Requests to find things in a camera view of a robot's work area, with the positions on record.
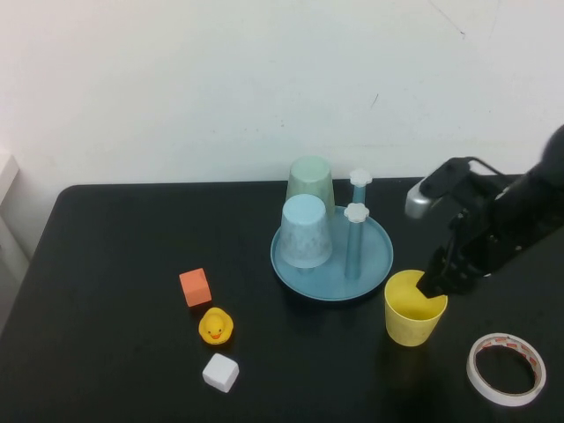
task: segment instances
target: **white flower-shaped cap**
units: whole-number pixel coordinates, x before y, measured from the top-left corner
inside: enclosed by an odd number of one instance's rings
[[[372,181],[372,175],[366,169],[354,169],[351,172],[351,184],[355,187],[366,187]]]
[[[364,222],[368,214],[370,214],[370,210],[363,203],[350,203],[345,209],[345,217],[352,223]]]

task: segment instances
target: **white cube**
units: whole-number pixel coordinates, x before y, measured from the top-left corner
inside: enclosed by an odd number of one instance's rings
[[[239,375],[239,366],[225,355],[215,353],[202,375],[208,385],[221,392],[229,392]]]

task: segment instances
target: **orange block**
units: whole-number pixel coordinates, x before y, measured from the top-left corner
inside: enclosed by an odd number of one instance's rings
[[[180,275],[180,285],[184,291],[188,307],[197,306],[212,300],[212,293],[210,293],[204,269],[183,273]]]

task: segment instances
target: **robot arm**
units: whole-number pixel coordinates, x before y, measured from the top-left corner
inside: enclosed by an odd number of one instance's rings
[[[473,161],[499,178],[475,174]],[[564,126],[549,140],[542,160],[513,182],[479,159],[448,160],[409,191],[405,213],[422,219],[445,196],[462,210],[418,283],[429,298],[470,291],[477,278],[564,226]]]

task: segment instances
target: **tape roll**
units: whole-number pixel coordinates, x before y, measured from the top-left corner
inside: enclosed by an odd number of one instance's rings
[[[535,377],[535,383],[531,390],[523,394],[508,394],[492,388],[492,386],[484,380],[476,366],[476,356],[484,348],[495,345],[516,350],[531,364]],[[466,373],[468,374],[468,379],[470,379],[471,384],[480,394],[493,403],[506,405],[507,407],[518,407],[528,404],[535,399],[546,383],[545,363],[540,358],[537,350],[522,339],[507,333],[490,333],[478,339],[470,350],[468,362],[466,363]]]

